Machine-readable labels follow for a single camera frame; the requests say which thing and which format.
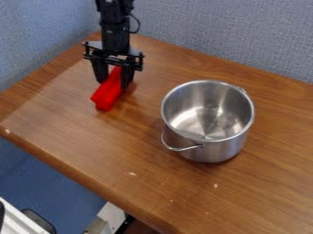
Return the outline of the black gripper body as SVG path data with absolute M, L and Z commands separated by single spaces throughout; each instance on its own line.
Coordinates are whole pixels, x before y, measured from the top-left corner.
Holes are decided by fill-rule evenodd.
M 99 71 L 107 65 L 124 66 L 125 64 L 133 70 L 143 70 L 144 54 L 133 47 L 128 47 L 123 52 L 115 53 L 103 49 L 100 41 L 84 41 L 81 45 L 85 48 L 83 56 L 92 63 L 95 71 Z

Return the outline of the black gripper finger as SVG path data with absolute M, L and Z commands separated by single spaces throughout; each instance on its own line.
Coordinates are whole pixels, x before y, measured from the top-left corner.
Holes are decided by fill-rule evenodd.
M 103 83 L 107 80 L 108 76 L 108 65 L 101 59 L 92 59 L 92 71 L 96 81 L 99 83 Z
M 129 83 L 133 81 L 135 69 L 129 64 L 124 64 L 120 68 L 120 87 L 128 88 Z

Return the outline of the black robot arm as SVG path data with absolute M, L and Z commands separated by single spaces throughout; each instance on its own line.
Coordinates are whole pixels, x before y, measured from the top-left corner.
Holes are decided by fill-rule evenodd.
M 100 41 L 84 41 L 83 57 L 92 63 L 95 79 L 103 83 L 108 66 L 120 68 L 120 87 L 128 88 L 136 71 L 143 70 L 144 54 L 131 47 L 131 34 L 140 29 L 132 14 L 135 0 L 95 0 L 99 12 Z

